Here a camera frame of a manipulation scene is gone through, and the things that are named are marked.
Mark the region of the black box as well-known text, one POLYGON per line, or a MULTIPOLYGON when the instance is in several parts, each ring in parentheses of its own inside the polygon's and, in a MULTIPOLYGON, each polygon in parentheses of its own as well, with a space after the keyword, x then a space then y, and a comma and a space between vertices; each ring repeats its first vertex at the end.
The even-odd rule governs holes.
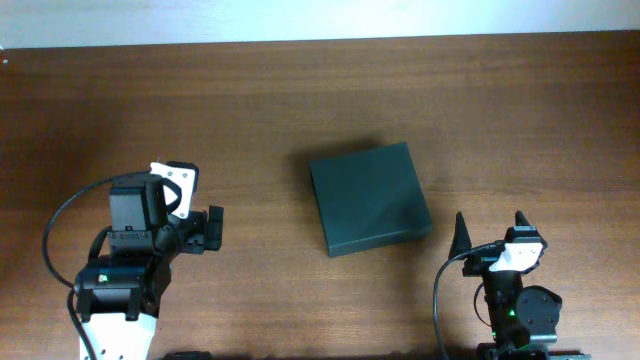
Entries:
POLYGON ((315 160, 310 174, 331 258, 420 240, 433 230, 405 142, 315 160))

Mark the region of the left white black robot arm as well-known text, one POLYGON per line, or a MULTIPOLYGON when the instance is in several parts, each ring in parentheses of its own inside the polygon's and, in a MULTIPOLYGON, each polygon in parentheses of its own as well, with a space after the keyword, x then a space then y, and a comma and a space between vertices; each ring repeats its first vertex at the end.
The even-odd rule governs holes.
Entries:
POLYGON ((159 174, 111 180, 111 223, 74 281, 82 359, 144 359, 156 333, 172 261, 222 245, 224 210, 181 210, 192 190, 159 174))

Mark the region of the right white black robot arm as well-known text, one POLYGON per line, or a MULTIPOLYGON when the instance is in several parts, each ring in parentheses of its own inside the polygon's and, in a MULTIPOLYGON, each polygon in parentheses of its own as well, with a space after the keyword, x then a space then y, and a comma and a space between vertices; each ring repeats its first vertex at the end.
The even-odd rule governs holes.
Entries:
POLYGON ((474 247, 461 213, 456 214, 449 258, 464 263, 465 277, 482 279, 493 341, 477 347, 480 359, 548 359, 557 342, 562 298, 549 289, 525 287, 548 244, 520 211, 502 240, 474 247))

